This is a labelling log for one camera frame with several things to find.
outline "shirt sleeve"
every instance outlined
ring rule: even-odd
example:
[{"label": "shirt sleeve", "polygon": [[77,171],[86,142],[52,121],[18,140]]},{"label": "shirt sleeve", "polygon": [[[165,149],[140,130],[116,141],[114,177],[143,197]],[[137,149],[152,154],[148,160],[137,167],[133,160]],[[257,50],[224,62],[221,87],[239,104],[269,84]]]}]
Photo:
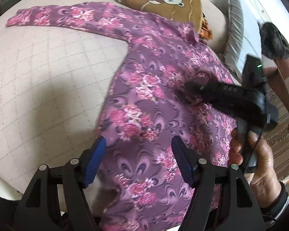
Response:
[{"label": "shirt sleeve", "polygon": [[20,9],[6,26],[39,25],[73,28],[131,42],[133,29],[147,22],[148,13],[125,9],[107,2],[73,6],[50,5]]}]

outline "black cable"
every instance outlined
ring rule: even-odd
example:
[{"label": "black cable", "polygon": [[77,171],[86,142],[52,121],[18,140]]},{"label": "black cable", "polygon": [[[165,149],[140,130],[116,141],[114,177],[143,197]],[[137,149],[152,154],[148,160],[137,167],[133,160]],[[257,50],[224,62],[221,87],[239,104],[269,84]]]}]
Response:
[{"label": "black cable", "polygon": [[255,151],[256,151],[256,148],[257,148],[257,146],[258,146],[258,143],[260,142],[260,139],[262,138],[262,134],[263,134],[263,129],[261,130],[260,136],[259,136],[259,138],[258,138],[258,140],[257,140],[257,142],[256,142],[255,147],[254,147],[254,150],[255,150]]},{"label": "black cable", "polygon": [[277,220],[272,216],[269,216],[267,214],[263,214],[262,216],[265,222],[267,222],[268,220],[277,222]]}]

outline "striped fabric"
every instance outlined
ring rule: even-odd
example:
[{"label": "striped fabric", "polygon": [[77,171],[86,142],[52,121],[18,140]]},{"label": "striped fabric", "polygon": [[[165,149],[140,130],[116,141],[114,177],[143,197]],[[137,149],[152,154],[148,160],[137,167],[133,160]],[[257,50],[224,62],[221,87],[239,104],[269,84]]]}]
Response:
[{"label": "striped fabric", "polygon": [[289,113],[279,97],[270,88],[269,102],[278,108],[278,126],[264,138],[271,146],[274,155],[274,169],[279,180],[289,179]]}]

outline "white surface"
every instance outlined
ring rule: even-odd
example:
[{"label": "white surface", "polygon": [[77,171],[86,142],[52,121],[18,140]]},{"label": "white surface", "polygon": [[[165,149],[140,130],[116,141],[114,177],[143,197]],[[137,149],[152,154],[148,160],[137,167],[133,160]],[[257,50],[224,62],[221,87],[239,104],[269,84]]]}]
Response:
[{"label": "white surface", "polygon": [[[0,177],[22,193],[41,164],[62,166],[90,148],[109,83],[128,46],[74,29],[6,28],[5,23],[18,9],[84,1],[115,3],[22,0],[0,17]],[[95,180],[85,191],[96,214],[102,206],[92,202],[100,188]]]},{"label": "white surface", "polygon": [[20,200],[22,198],[22,194],[17,192],[16,189],[11,187],[11,185],[6,183],[0,177],[0,197],[7,200]]}]

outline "human hand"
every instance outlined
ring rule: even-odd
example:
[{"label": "human hand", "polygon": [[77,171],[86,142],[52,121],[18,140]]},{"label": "human hand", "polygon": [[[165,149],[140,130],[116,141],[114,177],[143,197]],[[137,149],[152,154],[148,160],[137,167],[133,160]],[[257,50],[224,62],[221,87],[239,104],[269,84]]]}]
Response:
[{"label": "human hand", "polygon": [[[235,163],[241,165],[243,157],[239,153],[242,144],[238,140],[238,132],[235,128],[231,132],[233,137],[230,142],[228,166]],[[256,146],[259,136],[250,131],[248,133],[248,142],[252,148]],[[279,183],[273,168],[274,158],[271,147],[266,140],[261,138],[257,144],[256,152],[258,154],[257,170],[254,174],[246,174],[245,177],[250,183],[258,204],[261,208],[270,206],[281,192],[281,184]]]}]

